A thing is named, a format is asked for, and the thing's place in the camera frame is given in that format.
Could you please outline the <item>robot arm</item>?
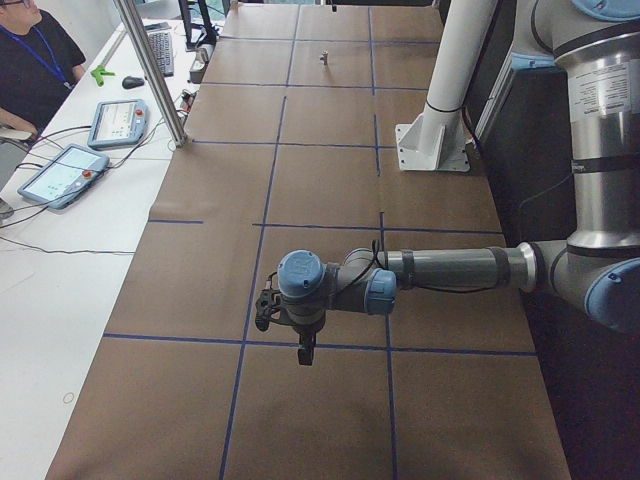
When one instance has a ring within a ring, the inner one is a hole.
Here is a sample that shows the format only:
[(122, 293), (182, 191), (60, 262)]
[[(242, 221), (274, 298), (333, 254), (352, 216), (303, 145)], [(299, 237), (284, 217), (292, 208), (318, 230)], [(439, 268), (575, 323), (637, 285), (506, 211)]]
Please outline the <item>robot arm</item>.
[(400, 289), (543, 289), (612, 330), (638, 331), (639, 5), (521, 1), (509, 52), (515, 70), (567, 75), (575, 231), (514, 248), (360, 248), (339, 264), (290, 252), (256, 301), (255, 324), (292, 328), (300, 364), (312, 363), (328, 311), (386, 315)]

